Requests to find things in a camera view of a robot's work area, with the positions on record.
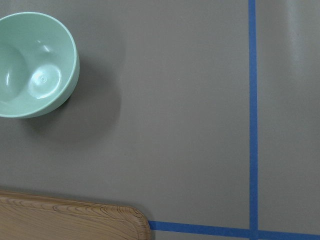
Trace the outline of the green ceramic bowl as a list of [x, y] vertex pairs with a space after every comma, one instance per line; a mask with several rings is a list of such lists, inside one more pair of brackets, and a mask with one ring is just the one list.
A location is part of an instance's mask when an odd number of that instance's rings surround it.
[[0, 116], [26, 119], [60, 107], [80, 75], [75, 40], [59, 20], [19, 12], [0, 20]]

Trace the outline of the wooden cutting board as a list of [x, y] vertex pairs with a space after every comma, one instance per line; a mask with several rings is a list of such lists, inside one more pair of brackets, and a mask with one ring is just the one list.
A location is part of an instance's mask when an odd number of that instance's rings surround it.
[[2, 240], [150, 240], [138, 209], [19, 192], [0, 192]]

